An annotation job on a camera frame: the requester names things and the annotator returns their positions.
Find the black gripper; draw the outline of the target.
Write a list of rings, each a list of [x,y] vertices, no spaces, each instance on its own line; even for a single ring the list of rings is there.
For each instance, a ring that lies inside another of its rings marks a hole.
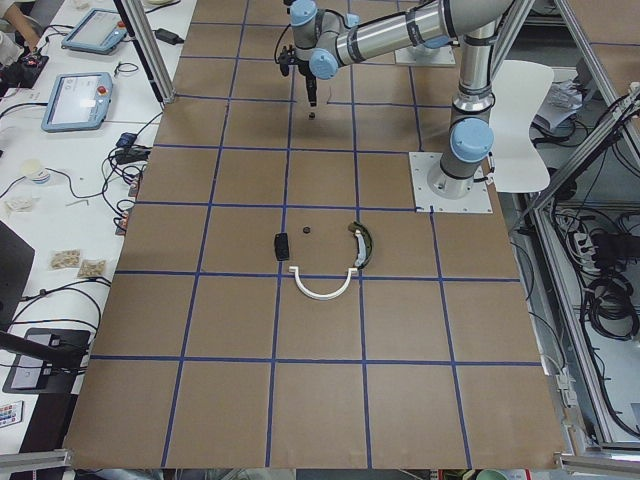
[[[301,74],[305,79],[305,88],[309,106],[315,108],[317,107],[317,79],[312,73],[308,62],[303,62],[301,64]]]

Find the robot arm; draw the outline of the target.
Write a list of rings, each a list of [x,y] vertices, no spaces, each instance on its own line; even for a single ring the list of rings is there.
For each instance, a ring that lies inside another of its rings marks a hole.
[[[305,79],[307,98],[317,106],[317,79],[333,78],[341,66],[364,61],[358,41],[359,16],[319,8],[315,1],[284,1],[290,16],[294,44],[276,58],[281,74],[295,66]]]
[[[456,66],[459,77],[451,100],[448,146],[428,173],[438,196],[458,200],[470,193],[480,164],[489,156],[489,126],[495,104],[492,79],[512,35],[528,14],[528,1],[429,1],[388,18],[342,28],[312,68],[324,60],[333,76],[341,66],[362,63],[394,51],[411,66]]]

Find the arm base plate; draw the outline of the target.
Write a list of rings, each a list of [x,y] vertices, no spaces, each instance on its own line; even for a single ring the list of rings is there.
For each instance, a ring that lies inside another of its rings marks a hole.
[[[395,62],[399,65],[420,67],[453,68],[456,65],[453,49],[450,45],[439,48],[409,46],[394,52]]]
[[[458,180],[442,170],[440,152],[410,152],[409,165],[415,210],[418,213],[492,214],[482,167]]]

